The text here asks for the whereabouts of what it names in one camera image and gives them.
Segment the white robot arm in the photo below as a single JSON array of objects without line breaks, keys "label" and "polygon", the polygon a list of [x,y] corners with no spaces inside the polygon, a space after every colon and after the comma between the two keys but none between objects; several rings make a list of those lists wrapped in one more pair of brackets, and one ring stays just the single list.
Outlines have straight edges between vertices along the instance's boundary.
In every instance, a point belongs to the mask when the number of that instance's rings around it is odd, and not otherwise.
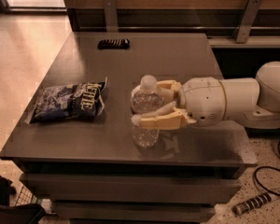
[{"label": "white robot arm", "polygon": [[232,120],[247,128],[280,128],[280,62],[264,64],[254,78],[194,77],[182,84],[156,82],[164,106],[134,114],[132,123],[144,129],[176,130]]}]

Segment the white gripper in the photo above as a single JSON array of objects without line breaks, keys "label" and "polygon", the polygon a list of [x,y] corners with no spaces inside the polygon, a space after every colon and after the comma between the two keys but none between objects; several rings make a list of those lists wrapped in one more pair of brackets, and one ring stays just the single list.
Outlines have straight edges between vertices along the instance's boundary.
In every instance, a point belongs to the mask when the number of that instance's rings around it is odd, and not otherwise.
[{"label": "white gripper", "polygon": [[[178,94],[179,106],[172,102]],[[135,114],[132,124],[148,130],[204,127],[223,120],[226,101],[221,83],[213,77],[192,78],[181,87],[175,80],[142,79],[133,89],[133,102],[171,102],[156,111]]]}]

